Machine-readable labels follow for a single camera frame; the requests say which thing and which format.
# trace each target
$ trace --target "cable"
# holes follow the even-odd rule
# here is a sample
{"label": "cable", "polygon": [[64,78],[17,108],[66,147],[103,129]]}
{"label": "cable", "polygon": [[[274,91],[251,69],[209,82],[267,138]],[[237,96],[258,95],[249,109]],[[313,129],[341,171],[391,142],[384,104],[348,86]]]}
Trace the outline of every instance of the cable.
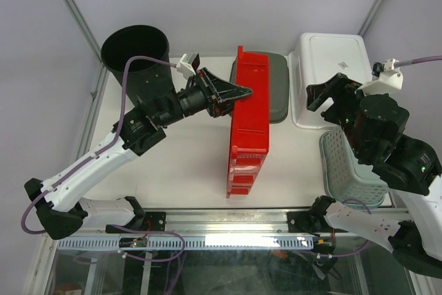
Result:
{"label": "cable", "polygon": [[[124,67],[124,72],[123,72],[123,82],[122,82],[122,103],[121,103],[121,107],[119,110],[119,119],[118,119],[118,125],[117,125],[117,130],[115,131],[115,136],[113,138],[113,140],[107,144],[106,146],[104,146],[103,148],[101,148],[100,150],[98,150],[95,155],[101,155],[103,152],[109,150],[112,146],[115,145],[115,143],[118,141],[119,138],[119,134],[122,131],[122,127],[123,127],[123,118],[124,118],[124,113],[126,111],[126,90],[127,90],[127,77],[129,74],[129,68],[131,67],[132,62],[134,62],[135,60],[147,60],[147,61],[153,61],[156,62],[158,64],[161,65],[165,65],[165,66],[170,66],[170,67],[174,67],[176,68],[176,64],[172,64],[169,62],[165,62],[162,60],[158,60],[152,57],[145,57],[143,55],[136,55],[134,57],[131,57],[127,62],[126,65]],[[86,165],[88,162],[90,162],[91,160],[94,160],[94,157],[87,157],[86,159],[84,159],[83,161],[81,161],[78,165],[76,165],[75,167],[73,167],[69,172],[67,172],[64,176],[62,176],[60,179],[58,179],[51,187],[52,190],[57,188],[59,185],[61,185],[63,183],[63,181],[69,179],[70,176],[72,176],[73,174],[75,174],[78,170],[80,170],[84,165]],[[26,226],[26,219],[28,218],[28,215],[30,213],[30,211],[32,210],[32,208],[42,199],[44,198],[46,195],[48,195],[50,193],[49,190],[45,190],[42,191],[30,204],[29,206],[26,208],[26,210],[24,211],[22,217],[21,217],[21,228],[23,229],[24,232],[28,233],[28,234],[32,234],[32,235],[36,235],[36,234],[44,234],[46,233],[46,231],[44,229],[42,229],[41,231],[33,231],[31,229],[29,229]]]}
{"label": "cable", "polygon": [[[140,231],[134,231],[133,229],[125,228],[125,227],[119,226],[119,225],[111,225],[111,226],[113,226],[121,231],[126,231],[128,233],[138,234],[140,232]],[[171,256],[170,258],[163,258],[163,259],[142,258],[142,257],[138,257],[138,256],[134,256],[132,254],[129,254],[124,250],[120,250],[119,252],[122,252],[123,256],[131,257],[131,258],[134,258],[137,260],[141,260],[143,262],[164,263],[164,262],[169,262],[170,260],[174,260],[175,258],[180,256],[183,253],[183,251],[186,249],[186,240],[181,235],[179,235],[178,233],[175,233],[174,231],[149,231],[148,234],[149,235],[151,235],[151,234],[168,234],[168,235],[176,236],[182,242],[181,250],[179,250],[179,252],[177,254]]]}
{"label": "cable", "polygon": [[166,295],[171,295],[173,293],[173,290],[175,289],[175,286],[178,282],[178,278],[180,277],[180,274],[182,272],[182,268],[184,266],[184,260],[186,259],[186,254],[183,255],[182,261],[180,260],[180,257],[178,257],[178,270],[177,275],[175,276],[175,279],[173,279],[173,282],[171,283],[171,286],[169,287],[169,290],[167,291]]}
{"label": "cable", "polygon": [[[370,211],[370,208],[369,208],[369,207],[368,207],[363,201],[358,200],[358,199],[356,199],[356,198],[348,198],[348,199],[346,199],[346,200],[343,201],[343,204],[348,203],[348,202],[356,202],[356,203],[362,205],[362,206],[364,207],[364,209],[367,210],[367,213],[368,213],[368,214],[372,214],[372,212]],[[336,255],[335,255],[335,254],[332,254],[331,256],[329,256],[329,255],[327,255],[327,254],[318,254],[318,253],[316,253],[316,252],[312,252],[312,251],[305,251],[305,252],[306,252],[306,253],[309,253],[309,254],[312,254],[312,255],[315,255],[315,256],[319,255],[320,257],[326,257],[326,258],[329,258],[329,257],[330,257],[330,258],[333,258],[333,257],[336,257],[336,258],[344,258],[344,257],[350,257],[350,256],[353,256],[353,255],[359,254],[359,253],[362,252],[363,250],[367,249],[367,247],[369,246],[369,244],[370,244],[370,241],[369,241],[369,240],[366,240],[365,243],[364,243],[360,248],[358,248],[357,250],[355,250],[355,251],[353,251],[353,252],[349,252],[349,253],[347,253],[347,254],[336,254]]]}
{"label": "cable", "polygon": [[441,61],[442,55],[435,55],[433,57],[424,57],[424,58],[416,58],[411,60],[404,60],[404,61],[396,61],[394,63],[394,67],[404,67],[409,65],[416,65],[416,64],[422,64],[424,62],[430,62],[430,61]]}

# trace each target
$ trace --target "glass panel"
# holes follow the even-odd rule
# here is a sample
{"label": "glass panel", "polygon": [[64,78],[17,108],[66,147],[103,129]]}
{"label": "glass panel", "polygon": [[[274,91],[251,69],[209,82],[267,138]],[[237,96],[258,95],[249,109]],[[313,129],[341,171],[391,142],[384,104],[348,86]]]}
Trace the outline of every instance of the glass panel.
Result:
{"label": "glass panel", "polygon": [[[341,252],[363,243],[360,238],[338,241],[339,247],[344,247]],[[131,254],[159,259],[169,258],[174,252]],[[323,258],[319,263],[315,255],[303,251],[272,249],[188,250],[180,260],[170,263],[123,259],[116,252],[65,250],[57,252],[53,275],[46,294],[413,294],[405,269],[376,245],[370,245],[360,255]]]}

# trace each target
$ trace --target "white table surface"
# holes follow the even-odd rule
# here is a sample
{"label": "white table surface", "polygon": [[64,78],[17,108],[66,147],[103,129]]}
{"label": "white table surface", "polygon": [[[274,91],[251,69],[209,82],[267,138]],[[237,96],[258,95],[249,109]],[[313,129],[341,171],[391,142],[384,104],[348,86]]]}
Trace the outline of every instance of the white table surface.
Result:
{"label": "white table surface", "polygon": [[[201,67],[228,79],[234,57],[203,57]],[[177,90],[186,81],[172,69]],[[119,115],[121,87],[109,74],[92,146],[112,129]],[[126,98],[126,111],[133,105]],[[167,137],[134,162],[120,167],[91,189],[87,198],[135,196],[144,208],[206,209],[308,207],[324,194],[319,137],[324,130],[300,129],[291,120],[271,124],[270,152],[247,196],[226,198],[229,116],[213,119],[202,111],[170,125]],[[383,206],[391,205],[387,196]]]}

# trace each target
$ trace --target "orange wire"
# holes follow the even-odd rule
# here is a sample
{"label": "orange wire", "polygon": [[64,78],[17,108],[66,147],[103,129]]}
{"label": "orange wire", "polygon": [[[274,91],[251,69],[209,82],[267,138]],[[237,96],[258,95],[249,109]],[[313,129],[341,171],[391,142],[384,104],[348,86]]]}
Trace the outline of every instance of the orange wire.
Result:
{"label": "orange wire", "polygon": [[147,232],[144,234],[144,236],[142,238],[145,238],[146,236],[148,236],[149,235],[149,231],[152,228],[152,224],[151,224],[151,222],[149,220],[147,220],[144,224],[148,225],[148,229],[147,229]]}

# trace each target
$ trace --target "black bracket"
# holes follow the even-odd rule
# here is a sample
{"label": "black bracket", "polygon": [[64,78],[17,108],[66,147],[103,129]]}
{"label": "black bracket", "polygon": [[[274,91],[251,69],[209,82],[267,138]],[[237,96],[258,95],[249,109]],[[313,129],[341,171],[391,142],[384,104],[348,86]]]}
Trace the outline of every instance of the black bracket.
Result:
{"label": "black bracket", "polygon": [[166,212],[146,211],[143,222],[143,227],[146,226],[146,230],[148,229],[149,223],[151,224],[151,231],[166,230]]}

